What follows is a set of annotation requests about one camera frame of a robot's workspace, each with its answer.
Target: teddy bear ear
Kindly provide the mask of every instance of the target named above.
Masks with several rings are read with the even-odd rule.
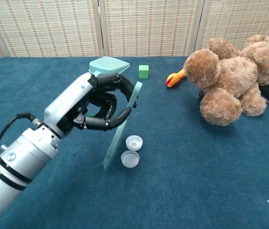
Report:
[[[261,42],[261,41],[269,42],[269,36],[265,36],[265,35],[252,36],[247,40],[246,45],[248,46],[255,42]]]

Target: black robotic finger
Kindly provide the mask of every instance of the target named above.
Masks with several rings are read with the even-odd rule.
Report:
[[[97,92],[108,92],[108,91],[115,91],[119,89],[127,98],[127,101],[130,100],[130,97],[134,91],[134,86],[124,76],[118,73],[109,73],[109,74],[102,74],[97,77],[98,79],[98,86],[96,88]]]
[[[121,125],[131,113],[131,107],[124,109],[117,117],[104,120],[97,117],[85,117],[84,125],[90,130],[111,130]]]
[[[95,93],[91,96],[90,102],[101,107],[100,111],[95,115],[97,118],[107,120],[111,118],[116,111],[116,98],[114,94],[106,92]]]

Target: teddy bear leg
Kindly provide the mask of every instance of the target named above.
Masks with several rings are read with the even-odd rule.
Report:
[[[223,88],[212,88],[200,103],[202,117],[210,124],[226,126],[236,121],[241,113],[241,103]]]
[[[266,100],[261,96],[259,85],[252,85],[241,97],[241,106],[246,116],[259,116],[266,109]]]

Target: black cable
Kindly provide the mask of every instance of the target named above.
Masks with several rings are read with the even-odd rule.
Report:
[[[2,139],[3,135],[5,134],[5,132],[7,131],[7,129],[17,120],[17,119],[29,119],[31,122],[36,118],[35,116],[33,116],[31,113],[19,113],[16,114],[15,117],[13,117],[7,124],[6,126],[3,128],[3,130],[0,133],[0,140]]]

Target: light blue cover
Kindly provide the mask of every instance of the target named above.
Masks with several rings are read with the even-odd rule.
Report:
[[[114,57],[103,56],[89,63],[89,72],[98,76],[101,73],[119,73],[121,74],[130,64],[116,59]]]

